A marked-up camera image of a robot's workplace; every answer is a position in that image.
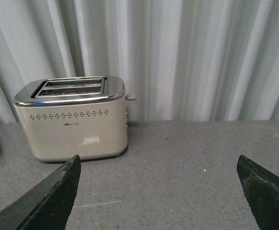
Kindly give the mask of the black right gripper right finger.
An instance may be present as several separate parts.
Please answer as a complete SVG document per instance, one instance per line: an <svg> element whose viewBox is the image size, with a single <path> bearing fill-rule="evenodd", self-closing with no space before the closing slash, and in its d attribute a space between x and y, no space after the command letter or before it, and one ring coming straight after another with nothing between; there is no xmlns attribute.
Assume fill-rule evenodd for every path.
<svg viewBox="0 0 279 230"><path fill-rule="evenodd" d="M279 177L244 155L236 169L258 227L279 230Z"/></svg>

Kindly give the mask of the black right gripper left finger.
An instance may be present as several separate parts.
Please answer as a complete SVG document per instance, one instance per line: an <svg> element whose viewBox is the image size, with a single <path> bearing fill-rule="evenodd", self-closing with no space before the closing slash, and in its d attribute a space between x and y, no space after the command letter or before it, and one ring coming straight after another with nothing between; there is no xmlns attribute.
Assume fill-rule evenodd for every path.
<svg viewBox="0 0 279 230"><path fill-rule="evenodd" d="M81 164L75 155L0 211L0 230L63 230L71 214Z"/></svg>

